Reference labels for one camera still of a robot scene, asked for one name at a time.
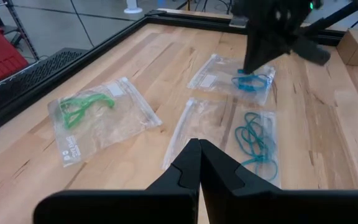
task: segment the ziplock bag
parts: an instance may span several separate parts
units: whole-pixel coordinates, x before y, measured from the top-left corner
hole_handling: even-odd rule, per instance
[[[48,110],[63,166],[162,124],[125,77],[54,100]]]
[[[163,161],[167,169],[191,138],[207,139],[245,168],[280,187],[275,113],[234,101],[190,98]]]
[[[191,79],[188,88],[216,91],[258,105],[266,103],[275,75],[271,66],[264,65],[253,74],[243,74],[243,60],[213,54]]]

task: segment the teal cable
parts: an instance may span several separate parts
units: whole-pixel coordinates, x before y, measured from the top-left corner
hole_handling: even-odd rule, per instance
[[[265,131],[263,125],[260,124],[262,118],[259,114],[255,112],[248,112],[244,115],[244,119],[246,121],[245,126],[239,126],[234,131],[237,143],[239,144],[241,150],[251,157],[251,159],[244,161],[241,165],[246,166],[248,164],[256,163],[254,173],[258,175],[259,173],[259,166],[262,164],[272,164],[274,166],[274,175],[270,178],[266,178],[267,181],[272,181],[276,178],[278,173],[278,165],[272,159],[274,150],[275,150],[275,143],[272,136],[269,136]],[[249,150],[246,150],[241,143],[240,137],[243,141],[248,144]]]
[[[244,74],[242,69],[238,69],[238,74]],[[249,74],[231,79],[233,84],[239,89],[246,92],[267,90],[269,87],[269,77],[264,74]]]

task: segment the wood grain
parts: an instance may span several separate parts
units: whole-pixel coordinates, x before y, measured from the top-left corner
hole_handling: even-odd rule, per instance
[[[243,35],[149,24],[17,115],[0,128],[0,223],[30,223],[36,204],[63,189],[146,188],[163,172],[189,97],[232,101],[191,91],[188,82],[211,54],[242,58],[245,49]],[[358,68],[330,51],[325,67],[295,54],[270,62],[277,74],[264,108],[277,114],[283,189],[358,189]],[[163,124],[63,168],[47,103],[120,77],[134,83]],[[231,113],[224,114],[230,123]],[[199,222],[208,222],[203,201]]]

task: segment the green object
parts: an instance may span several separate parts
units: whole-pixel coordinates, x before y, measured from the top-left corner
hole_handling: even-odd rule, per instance
[[[254,112],[248,112],[244,116],[246,121],[245,126],[239,126],[234,131],[236,136],[237,143],[239,144],[241,150],[246,153],[251,159],[244,161],[241,165],[246,166],[251,163],[256,163],[255,165],[255,174],[259,173],[259,166],[262,164],[271,164],[274,167],[274,173],[271,177],[266,178],[267,181],[272,181],[276,178],[278,173],[278,165],[272,159],[273,152],[275,150],[275,143],[272,136],[269,136],[263,125],[260,124],[262,122],[263,117]],[[248,144],[248,149],[245,149],[242,145],[242,141]]]
[[[72,97],[62,100],[60,102],[60,108],[63,112],[65,127],[70,129],[76,126],[84,117],[85,111],[96,101],[105,101],[110,108],[114,106],[114,100],[102,93],[93,94],[86,98]],[[68,110],[71,107],[78,108],[78,110],[69,112]]]

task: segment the green plastic part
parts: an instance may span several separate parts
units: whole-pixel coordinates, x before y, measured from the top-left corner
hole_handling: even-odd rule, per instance
[[[84,117],[85,111],[95,102],[105,101],[109,108],[113,108],[114,100],[106,96],[103,93],[93,94],[86,98],[68,98],[60,102],[60,108],[63,112],[63,120],[65,127],[71,129],[76,126]],[[71,107],[79,108],[74,112],[68,112],[68,109]]]

